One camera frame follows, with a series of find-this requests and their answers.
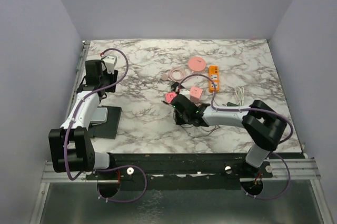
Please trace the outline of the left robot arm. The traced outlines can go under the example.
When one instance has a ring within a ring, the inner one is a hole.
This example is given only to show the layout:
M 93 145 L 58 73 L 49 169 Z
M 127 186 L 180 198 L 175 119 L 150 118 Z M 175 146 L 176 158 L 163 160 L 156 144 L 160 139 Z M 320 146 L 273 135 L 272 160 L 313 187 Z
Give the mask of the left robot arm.
M 114 86 L 102 88 L 117 81 L 116 62 L 114 56 L 85 62 L 85 76 L 76 90 L 76 102 L 68 118 L 48 134 L 55 172 L 98 170 L 105 179 L 115 176 L 116 165 L 110 154 L 94 151 L 88 128 L 101 100 L 107 97 L 107 92 L 115 92 Z

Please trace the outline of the orange power strip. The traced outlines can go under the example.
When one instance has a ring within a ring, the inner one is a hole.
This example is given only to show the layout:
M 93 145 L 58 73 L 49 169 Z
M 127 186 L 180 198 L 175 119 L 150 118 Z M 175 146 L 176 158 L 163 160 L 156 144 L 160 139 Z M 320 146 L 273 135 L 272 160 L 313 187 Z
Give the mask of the orange power strip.
M 216 65 L 209 66 L 209 78 L 211 81 L 209 82 L 209 92 L 218 92 L 220 90 L 220 75 L 219 75 L 219 67 Z

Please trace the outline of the pink cube socket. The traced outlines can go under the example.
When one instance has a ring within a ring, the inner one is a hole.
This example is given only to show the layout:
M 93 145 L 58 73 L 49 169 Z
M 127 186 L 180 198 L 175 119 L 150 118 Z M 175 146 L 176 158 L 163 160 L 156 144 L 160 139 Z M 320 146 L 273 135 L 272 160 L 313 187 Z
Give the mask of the pink cube socket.
M 203 90 L 197 86 L 192 86 L 190 89 L 190 100 L 194 103 L 199 103 Z

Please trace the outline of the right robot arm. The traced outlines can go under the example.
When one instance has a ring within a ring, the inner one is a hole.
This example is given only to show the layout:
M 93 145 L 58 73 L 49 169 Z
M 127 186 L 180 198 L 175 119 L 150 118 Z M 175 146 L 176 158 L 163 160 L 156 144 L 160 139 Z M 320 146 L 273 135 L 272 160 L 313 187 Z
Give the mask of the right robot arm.
M 242 171 L 247 177 L 254 177 L 261 171 L 267 156 L 276 150 L 281 142 L 287 122 L 260 100 L 250 106 L 214 106 L 203 103 L 196 105 L 182 94 L 170 102 L 178 125 L 193 126 L 233 126 L 246 129 L 253 145 L 242 163 Z

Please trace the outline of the pink round power hub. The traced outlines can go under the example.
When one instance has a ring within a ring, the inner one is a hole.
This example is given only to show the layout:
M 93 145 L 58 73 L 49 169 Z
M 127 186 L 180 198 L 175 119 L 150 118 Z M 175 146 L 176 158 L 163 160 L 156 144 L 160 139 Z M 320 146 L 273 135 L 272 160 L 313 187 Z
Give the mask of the pink round power hub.
M 206 68 L 206 61 L 198 56 L 192 57 L 188 61 L 188 68 L 193 72 L 202 72 Z

